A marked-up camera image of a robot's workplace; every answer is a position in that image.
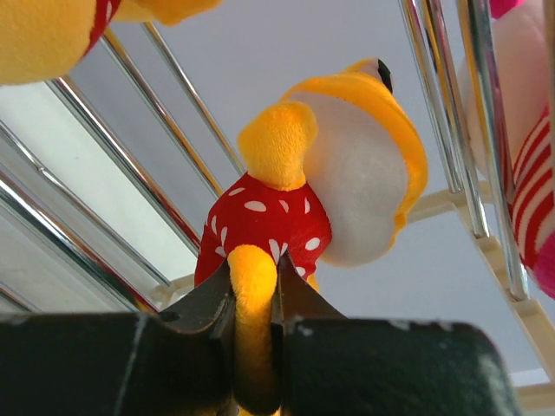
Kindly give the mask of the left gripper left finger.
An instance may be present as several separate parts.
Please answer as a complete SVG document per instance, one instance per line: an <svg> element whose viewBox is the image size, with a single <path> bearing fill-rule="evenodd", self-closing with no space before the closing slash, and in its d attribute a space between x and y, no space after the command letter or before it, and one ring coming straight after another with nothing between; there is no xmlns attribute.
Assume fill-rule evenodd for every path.
<svg viewBox="0 0 555 416"><path fill-rule="evenodd" d="M227 261L201 285L160 312L160 319L185 335L231 336L235 322L235 296Z"/></svg>

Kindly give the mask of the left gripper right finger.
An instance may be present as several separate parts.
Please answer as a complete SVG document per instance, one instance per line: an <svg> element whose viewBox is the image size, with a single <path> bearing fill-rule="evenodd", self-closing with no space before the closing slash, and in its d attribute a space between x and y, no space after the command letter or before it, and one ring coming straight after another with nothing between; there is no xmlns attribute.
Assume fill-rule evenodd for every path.
<svg viewBox="0 0 555 416"><path fill-rule="evenodd" d="M289 320L345 319L297 273L288 252L277 265L277 287L271 303L271 323L285 327Z"/></svg>

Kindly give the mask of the yellow bear plush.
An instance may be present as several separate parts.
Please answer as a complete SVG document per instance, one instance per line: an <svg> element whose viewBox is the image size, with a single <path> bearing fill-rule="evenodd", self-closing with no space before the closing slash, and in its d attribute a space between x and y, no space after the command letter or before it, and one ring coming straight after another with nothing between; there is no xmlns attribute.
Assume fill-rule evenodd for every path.
<svg viewBox="0 0 555 416"><path fill-rule="evenodd" d="M174 25L219 0L2 0L1 84L67 74L113 22Z"/></svg>
<svg viewBox="0 0 555 416"><path fill-rule="evenodd" d="M207 214L194 282L228 265L239 411L274 415L270 325L280 259L290 257L311 287L318 262L375 261L423 194L428 161L376 57L298 83L242 130L238 149L245 173Z"/></svg>

